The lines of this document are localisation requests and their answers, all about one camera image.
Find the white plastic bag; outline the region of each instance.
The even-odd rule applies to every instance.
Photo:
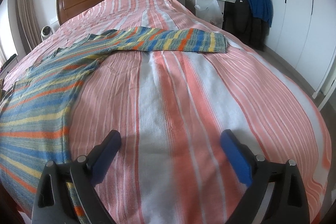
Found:
[[[212,3],[208,7],[200,7],[195,5],[196,16],[206,22],[215,25],[218,28],[222,28],[223,14],[219,8],[217,0],[212,0]]]

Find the metal screw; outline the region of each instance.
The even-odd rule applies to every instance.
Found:
[[[256,155],[255,158],[257,159],[257,161],[264,161],[265,157],[263,155]]]
[[[85,162],[86,161],[86,156],[82,155],[77,158],[78,162]]]
[[[290,166],[295,166],[296,165],[295,160],[289,160],[288,163],[289,163]]]
[[[47,167],[50,167],[54,164],[54,162],[52,160],[47,161],[47,163],[45,164]]]

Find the blue sweater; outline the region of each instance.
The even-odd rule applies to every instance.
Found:
[[[271,0],[248,0],[253,17],[262,19],[272,25],[273,6]]]

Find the wardrobe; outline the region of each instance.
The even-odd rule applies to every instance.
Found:
[[[273,22],[265,44],[315,90],[336,54],[336,0],[271,0]]]

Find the pink striped bedspread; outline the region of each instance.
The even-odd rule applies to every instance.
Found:
[[[84,84],[72,111],[72,158],[111,129],[122,148],[97,193],[117,223],[224,223],[242,197],[219,137],[231,129],[255,154],[294,159],[310,209],[326,190],[331,143],[313,102],[233,35],[199,20],[176,0],[105,0],[38,45],[5,79],[87,34],[135,26],[222,32],[227,54],[117,51]]]

